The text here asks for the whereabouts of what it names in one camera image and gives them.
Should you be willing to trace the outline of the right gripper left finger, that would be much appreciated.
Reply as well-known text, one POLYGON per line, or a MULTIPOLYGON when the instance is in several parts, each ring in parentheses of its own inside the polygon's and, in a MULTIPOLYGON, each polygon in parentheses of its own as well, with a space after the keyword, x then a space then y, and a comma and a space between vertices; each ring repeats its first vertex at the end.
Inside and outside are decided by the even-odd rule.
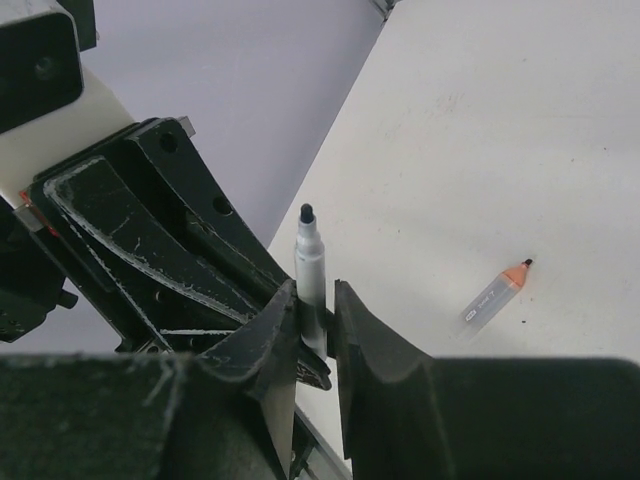
POLYGON ((206 353, 1 360, 5 479, 285 479, 299 332, 284 283, 206 353))

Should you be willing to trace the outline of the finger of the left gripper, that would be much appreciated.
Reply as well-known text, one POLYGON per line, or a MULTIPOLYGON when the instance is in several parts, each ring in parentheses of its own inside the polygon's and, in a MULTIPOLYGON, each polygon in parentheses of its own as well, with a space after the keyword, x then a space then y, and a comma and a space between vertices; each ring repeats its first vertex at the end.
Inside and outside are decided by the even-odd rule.
POLYGON ((280 291, 297 310, 289 277, 262 308, 189 253, 143 205, 122 173, 124 159, 92 155, 40 174, 32 200, 90 272, 106 274, 165 349, 189 348, 228 374, 272 348, 257 318, 280 291))
POLYGON ((185 249, 250 303, 264 307, 289 276, 267 252, 174 118, 136 122, 124 134, 122 173, 185 249))

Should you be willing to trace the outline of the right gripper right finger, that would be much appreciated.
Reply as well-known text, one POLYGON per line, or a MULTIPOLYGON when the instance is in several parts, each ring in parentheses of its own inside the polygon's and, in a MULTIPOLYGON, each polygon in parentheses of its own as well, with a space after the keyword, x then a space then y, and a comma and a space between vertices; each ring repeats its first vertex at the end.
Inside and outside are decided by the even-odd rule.
POLYGON ((334 294, 343 451, 357 479, 635 479, 639 368, 434 358, 345 281, 334 294))

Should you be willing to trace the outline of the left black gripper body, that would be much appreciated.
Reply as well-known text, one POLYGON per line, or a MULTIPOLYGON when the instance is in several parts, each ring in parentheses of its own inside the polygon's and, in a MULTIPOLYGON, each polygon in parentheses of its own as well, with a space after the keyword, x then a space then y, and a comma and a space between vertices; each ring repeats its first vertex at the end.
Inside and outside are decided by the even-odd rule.
POLYGON ((101 309, 95 301, 108 292, 105 278, 92 274, 52 236, 31 234, 2 201, 1 341, 13 343, 24 337, 58 307, 75 307, 78 296, 65 289, 67 280, 101 309))

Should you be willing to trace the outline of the white pen blue end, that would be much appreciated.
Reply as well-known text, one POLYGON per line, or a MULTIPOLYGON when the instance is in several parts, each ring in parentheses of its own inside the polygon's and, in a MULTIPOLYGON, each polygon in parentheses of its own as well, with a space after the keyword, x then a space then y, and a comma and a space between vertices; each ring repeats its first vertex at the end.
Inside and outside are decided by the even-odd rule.
POLYGON ((325 246, 313 207, 308 203, 300 208, 294 265, 297 296, 301 302, 302 340, 325 360, 328 356, 325 246))

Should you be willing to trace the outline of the orange tip marker pen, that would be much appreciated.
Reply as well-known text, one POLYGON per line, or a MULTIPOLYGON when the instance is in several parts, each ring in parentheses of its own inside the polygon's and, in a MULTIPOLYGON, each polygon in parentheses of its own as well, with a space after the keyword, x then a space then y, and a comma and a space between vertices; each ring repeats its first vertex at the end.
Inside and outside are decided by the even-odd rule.
POLYGON ((498 274, 461 312, 457 335, 475 337, 522 290, 532 264, 526 259, 498 274))

